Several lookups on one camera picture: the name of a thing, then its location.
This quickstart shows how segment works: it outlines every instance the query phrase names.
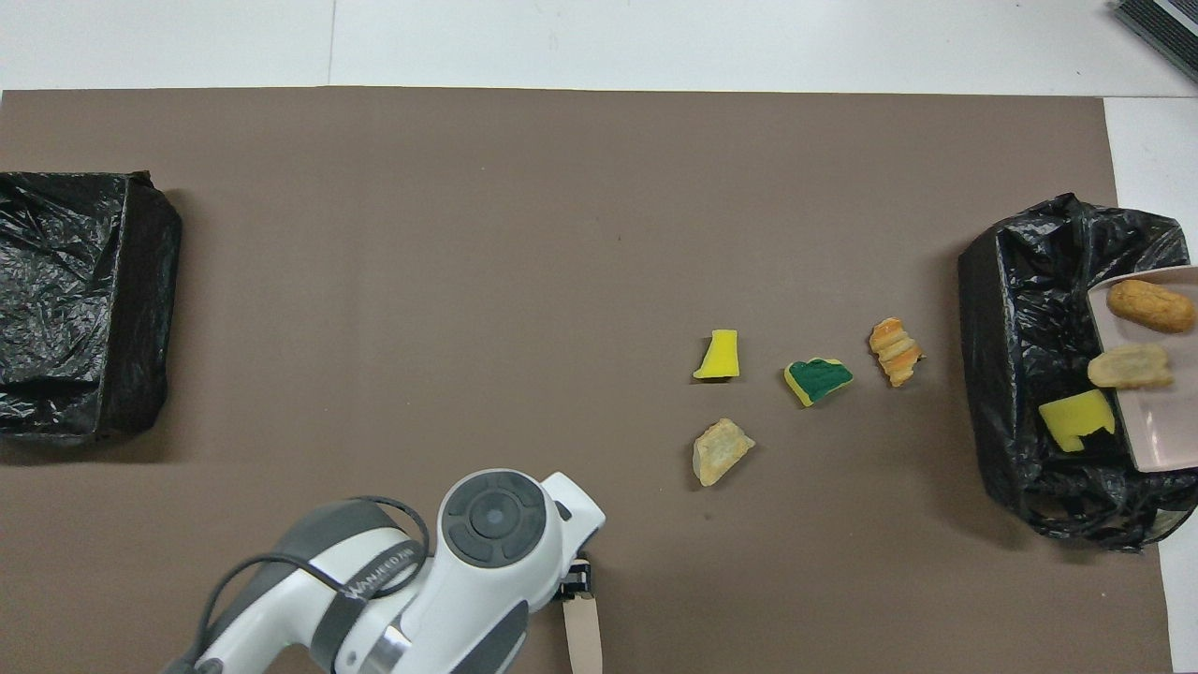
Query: food scrap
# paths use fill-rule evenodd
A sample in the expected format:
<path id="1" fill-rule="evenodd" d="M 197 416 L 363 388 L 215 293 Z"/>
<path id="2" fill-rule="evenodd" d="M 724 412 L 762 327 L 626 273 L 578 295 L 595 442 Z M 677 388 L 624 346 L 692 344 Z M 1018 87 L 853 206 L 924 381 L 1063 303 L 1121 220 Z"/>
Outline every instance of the food scrap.
<path id="1" fill-rule="evenodd" d="M 853 381 L 853 374 L 839 360 L 811 359 L 786 366 L 782 378 L 799 397 L 803 407 L 809 408 L 828 394 L 848 387 Z"/>
<path id="2" fill-rule="evenodd" d="M 1194 326 L 1190 297 L 1146 280 L 1120 280 L 1107 293 L 1111 312 L 1157 332 L 1185 332 Z"/>
<path id="3" fill-rule="evenodd" d="M 1169 354 L 1160 345 L 1124 345 L 1090 362 L 1085 370 L 1095 387 L 1151 389 L 1173 384 Z"/>
<path id="4" fill-rule="evenodd" d="M 704 487 L 715 485 L 756 444 L 731 420 L 716 421 L 695 441 L 695 478 Z"/>
<path id="5" fill-rule="evenodd" d="M 737 330 L 713 329 L 712 344 L 707 347 L 703 365 L 695 371 L 695 379 L 739 377 L 740 362 L 737 359 Z"/>
<path id="6" fill-rule="evenodd" d="M 924 359 L 924 351 L 903 329 L 902 321 L 888 317 L 873 326 L 870 351 L 878 357 L 878 365 L 890 378 L 890 387 L 902 387 L 914 375 L 915 363 Z"/>
<path id="7" fill-rule="evenodd" d="M 1040 417 L 1048 427 L 1053 441 L 1066 453 L 1085 449 L 1082 437 L 1105 429 L 1115 432 L 1115 415 L 1102 391 L 1093 389 L 1084 394 L 1040 406 Z"/>

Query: circular button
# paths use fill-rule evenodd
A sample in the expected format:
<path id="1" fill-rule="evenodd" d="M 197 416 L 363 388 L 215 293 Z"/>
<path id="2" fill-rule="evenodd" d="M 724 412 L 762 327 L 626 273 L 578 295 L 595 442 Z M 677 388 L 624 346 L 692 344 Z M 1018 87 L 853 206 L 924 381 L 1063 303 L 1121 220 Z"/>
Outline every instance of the circular button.
<path id="1" fill-rule="evenodd" d="M 488 539 L 502 539 L 520 524 L 520 504 L 502 492 L 488 492 L 470 509 L 470 526 Z"/>

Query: bread piece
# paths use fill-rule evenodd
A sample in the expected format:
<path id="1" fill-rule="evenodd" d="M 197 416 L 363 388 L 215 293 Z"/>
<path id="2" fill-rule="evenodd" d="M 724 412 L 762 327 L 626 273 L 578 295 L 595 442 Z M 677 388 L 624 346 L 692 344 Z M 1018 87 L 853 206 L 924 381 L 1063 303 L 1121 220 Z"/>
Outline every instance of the bread piece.
<path id="1" fill-rule="evenodd" d="M 695 441 L 695 478 L 704 487 L 715 485 L 756 444 L 731 420 L 716 421 Z"/>
<path id="2" fill-rule="evenodd" d="M 1158 332 L 1185 332 L 1194 326 L 1190 297 L 1146 280 L 1115 283 L 1107 292 L 1107 305 L 1119 317 Z"/>
<path id="3" fill-rule="evenodd" d="M 873 326 L 870 351 L 878 357 L 878 365 L 894 388 L 906 384 L 915 374 L 915 364 L 924 359 L 924 350 L 910 339 L 902 321 L 894 316 Z"/>
<path id="4" fill-rule="evenodd" d="M 1124 345 L 1090 362 L 1087 375 L 1095 387 L 1140 389 L 1173 384 L 1169 354 L 1160 345 Z"/>

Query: sponge piece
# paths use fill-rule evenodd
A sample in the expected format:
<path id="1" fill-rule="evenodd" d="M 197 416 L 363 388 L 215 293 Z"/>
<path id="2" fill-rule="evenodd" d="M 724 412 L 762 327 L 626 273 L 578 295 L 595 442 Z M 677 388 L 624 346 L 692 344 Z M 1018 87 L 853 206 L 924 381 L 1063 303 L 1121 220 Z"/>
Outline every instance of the sponge piece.
<path id="1" fill-rule="evenodd" d="M 1084 394 L 1053 401 L 1040 406 L 1040 417 L 1052 439 L 1066 453 L 1079 453 L 1085 449 L 1082 437 L 1106 429 L 1115 432 L 1115 415 L 1102 391 L 1094 389 Z"/>
<path id="2" fill-rule="evenodd" d="M 782 371 L 782 378 L 803 407 L 809 408 L 836 389 L 848 387 L 853 374 L 835 359 L 811 359 L 792 363 Z"/>
<path id="3" fill-rule="evenodd" d="M 698 366 L 694 377 L 695 379 L 740 377 L 740 362 L 737 359 L 736 329 L 712 330 L 712 344 L 707 347 L 703 365 Z"/>

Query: black cable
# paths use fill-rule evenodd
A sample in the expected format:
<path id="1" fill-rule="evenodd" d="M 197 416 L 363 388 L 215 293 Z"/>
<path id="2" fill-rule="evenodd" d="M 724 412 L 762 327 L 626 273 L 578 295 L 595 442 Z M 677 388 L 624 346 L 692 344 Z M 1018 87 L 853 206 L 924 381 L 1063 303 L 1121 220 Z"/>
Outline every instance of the black cable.
<path id="1" fill-rule="evenodd" d="M 420 514 L 416 512 L 416 509 L 405 504 L 404 502 L 388 499 L 387 497 L 353 497 L 353 499 L 359 502 L 370 502 L 374 504 L 389 505 L 391 508 L 399 510 L 404 515 L 410 517 L 412 522 L 416 523 L 416 527 L 420 530 L 420 538 L 423 539 L 420 545 L 424 547 L 424 553 L 420 555 L 420 559 L 416 561 L 416 567 L 412 569 L 412 572 L 407 575 L 407 578 L 404 578 L 403 581 L 395 583 L 394 585 L 387 588 L 386 590 L 379 590 L 371 599 L 377 600 L 382 597 L 389 597 L 391 595 L 394 595 L 395 593 L 403 590 L 409 584 L 411 584 L 411 582 L 415 581 L 416 577 L 420 573 L 420 569 L 424 567 L 424 563 L 428 561 L 429 545 L 431 544 L 431 540 L 429 539 L 429 528 L 424 524 L 424 518 L 420 517 Z"/>
<path id="2" fill-rule="evenodd" d="M 403 502 L 395 499 L 388 499 L 387 497 L 353 497 L 353 500 L 388 505 L 393 509 L 401 511 L 404 515 L 410 517 L 412 522 L 416 523 L 416 527 L 420 530 L 420 538 L 424 539 L 422 542 L 422 546 L 424 547 L 424 553 L 420 555 L 419 560 L 417 560 L 416 567 L 412 569 L 412 572 L 409 573 L 407 578 L 404 578 L 403 581 L 400 581 L 399 583 L 386 590 L 380 590 L 370 599 L 376 600 L 381 597 L 388 597 L 403 590 L 412 581 L 415 581 L 417 575 L 419 575 L 420 569 L 424 566 L 424 563 L 429 559 L 429 544 L 431 542 L 429 539 L 429 528 L 428 526 L 424 524 L 424 518 L 420 517 L 420 514 L 416 512 L 413 508 L 409 506 Z M 310 561 L 286 553 L 265 553 L 243 559 L 236 566 L 225 572 L 225 575 L 212 589 L 212 594 L 208 595 L 208 601 L 204 606 L 204 613 L 200 615 L 200 626 L 195 632 L 195 640 L 192 642 L 192 646 L 187 649 L 187 654 L 182 658 L 184 662 L 187 662 L 192 667 L 195 667 L 198 664 L 196 661 L 200 658 L 201 655 L 204 655 L 204 651 L 207 650 L 208 645 L 211 645 L 207 643 L 208 631 L 211 630 L 211 625 L 208 625 L 208 623 L 212 620 L 212 613 L 216 611 L 217 601 L 220 599 L 220 593 L 224 591 L 225 585 L 228 585 L 234 578 L 236 578 L 238 573 L 249 569 L 250 566 L 271 561 L 290 564 L 291 566 L 295 566 L 296 569 L 308 573 L 313 578 L 320 581 L 334 593 L 339 593 L 345 588 L 344 584 L 338 583 L 337 579 L 334 579 L 332 576 L 313 566 Z"/>
<path id="3" fill-rule="evenodd" d="M 204 655 L 204 651 L 210 645 L 207 643 L 208 630 L 211 629 L 208 621 L 212 620 L 212 612 L 216 611 L 217 600 L 220 599 L 220 593 L 224 591 L 225 585 L 228 585 L 234 578 L 236 578 L 238 573 L 249 569 L 250 566 L 270 561 L 290 564 L 291 566 L 295 566 L 296 569 L 307 572 L 309 576 L 320 581 L 325 585 L 328 585 L 328 588 L 331 588 L 333 591 L 338 591 L 341 589 L 341 584 L 338 583 L 332 576 L 325 573 L 320 569 L 316 569 L 315 566 L 311 565 L 311 563 L 309 563 L 303 558 L 298 558 L 286 553 L 265 553 L 243 559 L 236 566 L 225 572 L 225 575 L 220 578 L 220 581 L 217 582 L 216 588 L 212 589 L 212 594 L 208 595 L 208 601 L 207 603 L 204 605 L 204 613 L 200 614 L 200 626 L 195 632 L 195 640 L 192 642 L 192 648 L 189 648 L 187 650 L 187 654 L 183 656 L 183 660 L 186 662 L 188 662 L 194 667 L 196 664 L 196 660 L 199 660 L 200 656 Z"/>

